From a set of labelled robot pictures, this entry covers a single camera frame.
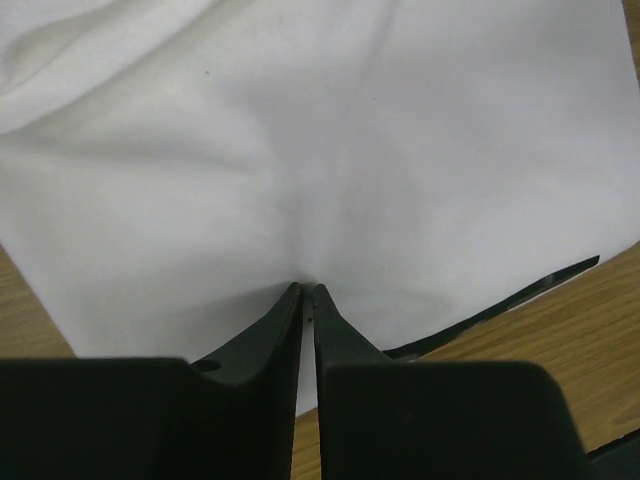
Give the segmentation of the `white t shirt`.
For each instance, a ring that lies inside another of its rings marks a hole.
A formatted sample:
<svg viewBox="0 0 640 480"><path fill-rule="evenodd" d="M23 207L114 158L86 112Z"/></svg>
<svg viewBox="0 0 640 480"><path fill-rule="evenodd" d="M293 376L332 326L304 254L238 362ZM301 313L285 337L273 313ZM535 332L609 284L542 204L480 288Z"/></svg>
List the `white t shirt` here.
<svg viewBox="0 0 640 480"><path fill-rule="evenodd" d="M618 1L1 5L1 242L78 356L293 282L400 353L638 239Z"/></svg>

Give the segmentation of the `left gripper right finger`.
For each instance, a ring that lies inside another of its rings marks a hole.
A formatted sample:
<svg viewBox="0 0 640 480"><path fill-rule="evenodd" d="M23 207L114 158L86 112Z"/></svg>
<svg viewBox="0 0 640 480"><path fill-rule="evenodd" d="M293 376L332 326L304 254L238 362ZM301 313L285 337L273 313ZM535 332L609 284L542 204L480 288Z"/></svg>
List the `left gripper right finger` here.
<svg viewBox="0 0 640 480"><path fill-rule="evenodd" d="M564 396L519 361L401 363L313 291L326 479L590 479Z"/></svg>

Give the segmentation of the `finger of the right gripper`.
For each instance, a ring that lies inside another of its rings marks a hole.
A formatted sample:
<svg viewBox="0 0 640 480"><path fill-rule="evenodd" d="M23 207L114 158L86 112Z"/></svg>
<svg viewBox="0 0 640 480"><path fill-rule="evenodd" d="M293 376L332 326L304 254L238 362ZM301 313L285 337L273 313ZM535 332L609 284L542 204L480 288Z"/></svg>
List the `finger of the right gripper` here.
<svg viewBox="0 0 640 480"><path fill-rule="evenodd" d="M572 278L595 267L599 262L600 256L596 255L546 275L497 304L490 306L481 312L454 324L453 326L447 327L440 332L406 345L384 350L384 353L392 360L418 359L419 357L450 343L463 333L481 325L482 323L513 310L516 307L539 297L543 293L568 282Z"/></svg>

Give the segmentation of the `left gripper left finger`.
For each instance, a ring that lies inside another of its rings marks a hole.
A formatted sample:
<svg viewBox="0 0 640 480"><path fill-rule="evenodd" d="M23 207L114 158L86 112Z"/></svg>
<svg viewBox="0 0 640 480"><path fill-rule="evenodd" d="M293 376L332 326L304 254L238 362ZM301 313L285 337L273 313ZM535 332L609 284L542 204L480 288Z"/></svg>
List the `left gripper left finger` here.
<svg viewBox="0 0 640 480"><path fill-rule="evenodd" d="M1 364L5 479L287 479L303 294L209 355Z"/></svg>

